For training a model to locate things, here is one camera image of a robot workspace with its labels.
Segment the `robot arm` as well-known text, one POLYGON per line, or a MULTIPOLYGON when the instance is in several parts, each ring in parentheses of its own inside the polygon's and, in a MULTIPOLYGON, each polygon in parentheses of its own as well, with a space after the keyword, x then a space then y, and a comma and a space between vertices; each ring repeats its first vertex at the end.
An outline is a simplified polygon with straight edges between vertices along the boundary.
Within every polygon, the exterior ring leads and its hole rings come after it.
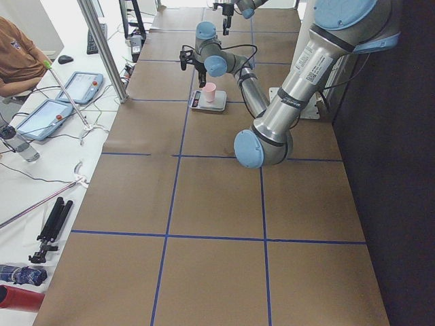
POLYGON ((222 8, 223 19, 223 35, 228 35, 231 24, 232 16, 234 15, 234 8, 237 7, 241 15, 245 19, 249 19, 254 15, 257 8, 265 4, 267 0, 236 0, 236 1, 217 1, 213 4, 213 9, 218 7, 222 8))
POLYGON ((181 66, 195 66, 200 85, 205 76, 234 76, 254 121, 234 140, 239 163, 247 168, 278 164, 292 152, 292 123, 311 97, 324 89, 337 60, 350 54, 393 48, 400 36, 401 1, 316 1, 309 40, 277 94, 268 100, 248 58, 227 52, 212 22, 196 27, 195 48, 180 56, 181 66))

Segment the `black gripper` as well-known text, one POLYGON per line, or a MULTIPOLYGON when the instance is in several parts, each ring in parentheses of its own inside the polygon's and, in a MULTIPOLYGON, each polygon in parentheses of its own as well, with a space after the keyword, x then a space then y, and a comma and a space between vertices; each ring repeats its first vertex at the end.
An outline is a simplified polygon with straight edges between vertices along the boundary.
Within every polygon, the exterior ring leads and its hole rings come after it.
POLYGON ((223 35, 227 35, 227 29, 231 28, 231 21, 233 16, 233 4, 232 3, 223 3, 222 4, 222 14, 227 16, 223 19, 222 23, 222 33, 223 35))
POLYGON ((197 54, 195 50, 193 51, 193 63, 198 73, 198 82, 200 83, 200 87, 203 88, 206 84, 206 68, 201 60, 201 56, 197 54))

